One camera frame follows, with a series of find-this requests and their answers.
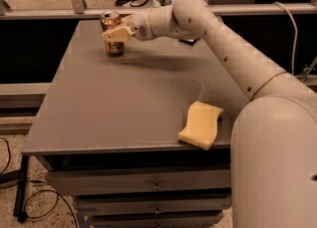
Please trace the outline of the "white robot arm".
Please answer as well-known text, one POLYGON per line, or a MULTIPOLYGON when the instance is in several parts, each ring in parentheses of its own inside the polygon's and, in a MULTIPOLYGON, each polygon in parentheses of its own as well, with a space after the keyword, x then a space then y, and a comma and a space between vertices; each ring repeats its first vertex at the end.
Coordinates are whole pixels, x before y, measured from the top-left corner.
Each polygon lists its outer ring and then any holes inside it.
POLYGON ((231 137, 234 228, 317 228, 317 93, 219 21, 205 0, 139 11, 103 37, 203 39, 249 100, 231 137))

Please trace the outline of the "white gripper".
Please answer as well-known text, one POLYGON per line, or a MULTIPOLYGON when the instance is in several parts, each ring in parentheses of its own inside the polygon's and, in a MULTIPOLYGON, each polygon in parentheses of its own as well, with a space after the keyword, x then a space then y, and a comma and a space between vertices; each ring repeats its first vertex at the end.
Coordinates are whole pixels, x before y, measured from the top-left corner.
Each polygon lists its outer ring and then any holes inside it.
POLYGON ((122 22, 129 24, 129 27, 118 26, 103 32, 104 41, 108 43, 127 43, 133 36, 140 41, 153 40, 155 36, 151 28, 150 14, 151 10, 146 9, 123 17, 122 22))

